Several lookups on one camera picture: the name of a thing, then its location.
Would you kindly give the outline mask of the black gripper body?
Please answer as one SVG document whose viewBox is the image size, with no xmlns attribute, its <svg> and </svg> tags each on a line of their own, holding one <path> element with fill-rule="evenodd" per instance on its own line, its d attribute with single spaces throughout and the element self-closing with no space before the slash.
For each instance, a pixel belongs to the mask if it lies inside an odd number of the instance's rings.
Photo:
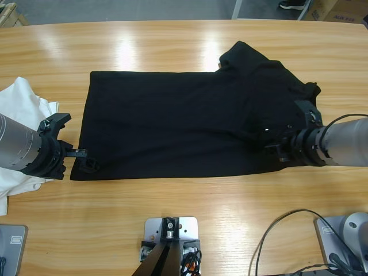
<svg viewBox="0 0 368 276">
<path fill-rule="evenodd" d="M 40 132 L 41 147 L 35 160 L 20 170 L 21 173 L 44 179 L 63 180 L 66 167 L 64 159 L 73 145 L 58 140 L 61 127 L 45 129 Z"/>
<path fill-rule="evenodd" d="M 279 140 L 279 161 L 296 166 L 325 166 L 325 161 L 317 153 L 317 135 L 323 128 L 321 120 L 312 119 L 304 129 L 285 132 Z"/>
</svg>

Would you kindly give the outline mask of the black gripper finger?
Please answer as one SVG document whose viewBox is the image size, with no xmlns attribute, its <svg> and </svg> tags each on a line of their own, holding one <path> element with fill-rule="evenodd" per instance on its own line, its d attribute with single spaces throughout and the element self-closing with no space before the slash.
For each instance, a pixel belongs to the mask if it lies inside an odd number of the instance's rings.
<svg viewBox="0 0 368 276">
<path fill-rule="evenodd" d="M 48 136 L 57 136 L 65 124 L 71 120 L 69 113 L 55 113 L 41 121 L 39 133 Z"/>
<path fill-rule="evenodd" d="M 95 173 L 100 169 L 98 162 L 88 157 L 86 149 L 67 149 L 66 157 L 75 158 L 79 162 L 79 169 L 85 173 Z"/>
<path fill-rule="evenodd" d="M 321 113 L 317 107 L 307 100 L 296 100 L 297 121 L 293 127 L 295 130 L 314 129 L 323 126 Z"/>
<path fill-rule="evenodd" d="M 290 144 L 289 143 L 272 143 L 266 145 L 265 150 L 268 154 L 275 156 L 280 162 L 290 161 Z"/>
</svg>

